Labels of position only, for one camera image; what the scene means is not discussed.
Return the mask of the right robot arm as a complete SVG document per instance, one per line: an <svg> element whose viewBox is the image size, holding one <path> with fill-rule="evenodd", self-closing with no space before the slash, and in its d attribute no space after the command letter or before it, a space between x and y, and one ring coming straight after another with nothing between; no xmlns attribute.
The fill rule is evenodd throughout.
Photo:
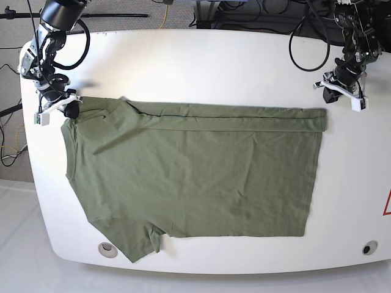
<svg viewBox="0 0 391 293"><path fill-rule="evenodd" d="M73 70L86 58L90 48L90 32L81 20L87 1L46 1L40 12L41 23L34 26L33 39L21 59L19 71L22 78L32 80L38 94L38 111L34 123L49 124L49 114L59 110L65 117L76 119L83 97L69 89L69 78L56 69ZM86 35L84 51L74 64L62 65L55 61L57 52L67 41L67 33L79 24Z"/></svg>

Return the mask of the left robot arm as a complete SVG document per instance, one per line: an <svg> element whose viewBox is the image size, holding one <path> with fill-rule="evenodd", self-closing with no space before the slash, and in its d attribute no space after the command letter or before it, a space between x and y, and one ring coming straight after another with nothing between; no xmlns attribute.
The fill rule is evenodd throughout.
<svg viewBox="0 0 391 293"><path fill-rule="evenodd" d="M376 4L374 1L337 1L334 20L342 29L345 44L343 58L335 59L332 71L323 74L313 88L323 89L326 103L348 97L353 111L367 108L365 96L366 67L377 61L381 54L375 31Z"/></svg>

